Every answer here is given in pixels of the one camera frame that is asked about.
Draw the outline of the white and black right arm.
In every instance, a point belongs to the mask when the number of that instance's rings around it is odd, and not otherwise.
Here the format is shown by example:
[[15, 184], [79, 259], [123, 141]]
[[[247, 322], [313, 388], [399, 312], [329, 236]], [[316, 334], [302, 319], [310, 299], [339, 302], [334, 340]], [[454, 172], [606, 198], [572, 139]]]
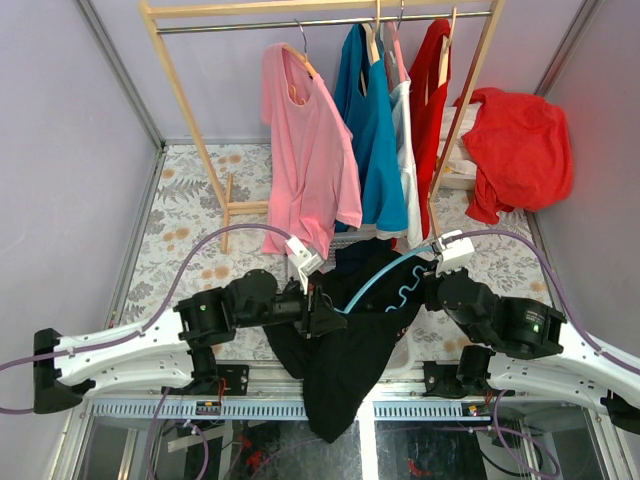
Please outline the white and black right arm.
[[539, 301], [493, 293], [466, 269], [428, 272], [422, 281], [426, 309], [444, 312], [469, 341], [446, 376], [455, 392], [563, 400], [638, 433], [638, 358], [587, 336]]

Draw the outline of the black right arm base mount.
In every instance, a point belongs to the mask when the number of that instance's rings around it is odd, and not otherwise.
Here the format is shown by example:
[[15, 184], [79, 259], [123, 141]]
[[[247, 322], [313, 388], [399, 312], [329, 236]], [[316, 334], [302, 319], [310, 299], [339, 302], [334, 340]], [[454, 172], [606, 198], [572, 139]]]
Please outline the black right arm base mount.
[[488, 384], [488, 367], [493, 355], [488, 348], [469, 345], [463, 348], [457, 364], [424, 362], [425, 396], [462, 399], [486, 395], [492, 390]]

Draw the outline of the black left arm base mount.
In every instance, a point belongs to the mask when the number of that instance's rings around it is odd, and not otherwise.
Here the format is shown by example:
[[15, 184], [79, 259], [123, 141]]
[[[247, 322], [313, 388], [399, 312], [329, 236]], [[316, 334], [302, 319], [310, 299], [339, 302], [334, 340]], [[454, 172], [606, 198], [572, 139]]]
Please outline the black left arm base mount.
[[193, 362], [191, 395], [246, 396], [250, 367], [247, 364], [216, 362], [213, 349], [205, 347], [190, 352]]

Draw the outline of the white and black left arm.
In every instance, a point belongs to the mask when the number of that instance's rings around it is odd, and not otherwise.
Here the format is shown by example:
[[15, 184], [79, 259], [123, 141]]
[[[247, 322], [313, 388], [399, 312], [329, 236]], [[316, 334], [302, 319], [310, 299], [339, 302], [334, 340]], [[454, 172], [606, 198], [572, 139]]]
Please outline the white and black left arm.
[[144, 321], [93, 334], [64, 336], [53, 328], [33, 339], [34, 402], [37, 414], [72, 409], [101, 393], [170, 389], [208, 394], [219, 381], [213, 348], [243, 328], [288, 324], [304, 338], [342, 330], [322, 288], [304, 290], [290, 280], [254, 269], [225, 287], [181, 300], [151, 323]]

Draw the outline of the black printed t-shirt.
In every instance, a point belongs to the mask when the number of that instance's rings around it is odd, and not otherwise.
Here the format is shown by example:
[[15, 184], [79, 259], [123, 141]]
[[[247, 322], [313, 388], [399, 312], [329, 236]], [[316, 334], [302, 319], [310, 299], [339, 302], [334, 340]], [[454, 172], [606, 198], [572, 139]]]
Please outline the black printed t-shirt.
[[420, 275], [433, 266], [412, 256], [386, 272], [346, 316], [344, 330], [305, 339], [290, 324], [263, 328], [276, 358], [302, 381], [309, 427], [322, 440], [334, 442], [353, 423], [423, 305]]

